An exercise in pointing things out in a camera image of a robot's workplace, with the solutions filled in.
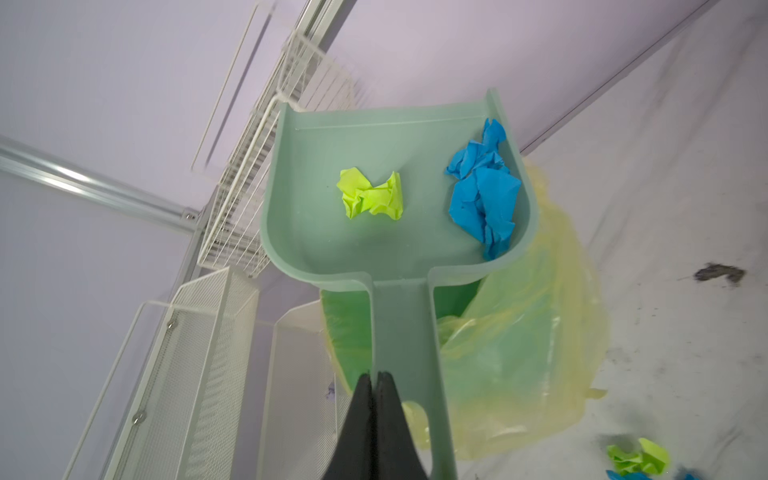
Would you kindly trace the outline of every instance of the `translucent yellow plastic bag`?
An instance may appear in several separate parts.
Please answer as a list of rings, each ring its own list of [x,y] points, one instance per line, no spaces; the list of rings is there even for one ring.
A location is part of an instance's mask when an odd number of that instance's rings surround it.
[[[484,278],[459,315],[438,320],[456,456],[474,459],[535,442],[575,424],[608,341],[597,277],[568,216],[528,166],[540,209],[531,246]],[[370,330],[323,292],[329,343],[348,383],[370,368]],[[365,293],[356,298],[368,307]],[[436,309],[441,299],[435,294]],[[414,442],[429,447],[426,417],[404,406]]]

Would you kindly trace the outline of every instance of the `dustpan handle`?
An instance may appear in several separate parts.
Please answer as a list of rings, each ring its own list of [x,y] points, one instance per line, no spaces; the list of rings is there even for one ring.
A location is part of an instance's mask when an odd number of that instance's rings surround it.
[[[432,480],[455,480],[456,464],[439,358],[432,289],[426,280],[375,282],[371,295],[373,372],[390,372],[403,402],[429,419]]]

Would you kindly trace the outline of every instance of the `floor stain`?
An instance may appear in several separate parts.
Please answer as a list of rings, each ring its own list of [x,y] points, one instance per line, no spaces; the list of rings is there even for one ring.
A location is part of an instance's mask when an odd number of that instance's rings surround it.
[[[706,282],[719,276],[725,275],[731,285],[738,286],[741,279],[746,275],[746,270],[738,266],[728,266],[721,263],[707,263],[707,266],[694,273],[694,278],[699,282]]]

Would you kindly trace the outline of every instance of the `green dustpan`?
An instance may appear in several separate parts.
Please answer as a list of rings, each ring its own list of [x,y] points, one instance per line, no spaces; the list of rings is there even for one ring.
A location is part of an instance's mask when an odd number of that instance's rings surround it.
[[[483,246],[453,223],[448,208],[456,179],[445,167],[486,118],[510,133],[498,95],[426,108],[296,113],[280,111],[261,219],[264,249],[286,274],[335,291],[371,297],[373,372],[392,373],[403,401],[429,418],[433,480],[455,479],[448,410],[440,374],[432,291],[474,282],[508,265],[534,236],[538,208],[515,142],[499,145],[522,180],[507,253],[486,262]],[[374,185],[400,173],[405,210],[345,215],[339,172],[358,167]]]

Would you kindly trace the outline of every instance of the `floor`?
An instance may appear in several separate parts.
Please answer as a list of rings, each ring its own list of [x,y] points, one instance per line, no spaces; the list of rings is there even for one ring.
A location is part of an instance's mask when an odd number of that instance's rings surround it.
[[[465,480],[606,478],[646,436],[703,480],[765,478],[768,2],[722,0],[529,157],[598,268],[611,348],[582,421]],[[746,271],[698,282],[708,262]]]

